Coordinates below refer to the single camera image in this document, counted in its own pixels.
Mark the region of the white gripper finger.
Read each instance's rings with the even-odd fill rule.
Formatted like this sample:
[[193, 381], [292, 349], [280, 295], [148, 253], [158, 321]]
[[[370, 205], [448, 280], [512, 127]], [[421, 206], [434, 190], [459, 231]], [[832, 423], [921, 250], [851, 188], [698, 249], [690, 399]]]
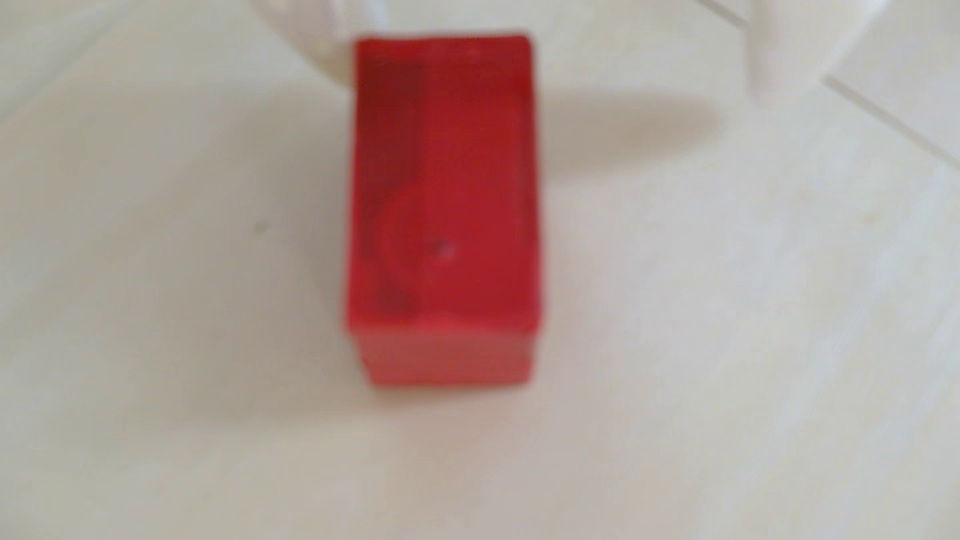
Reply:
[[354, 84], [354, 43], [387, 28], [385, 1], [251, 1], [282, 40], [338, 85]]
[[748, 80], [756, 100], [790, 100], [848, 54], [889, 1], [751, 1]]

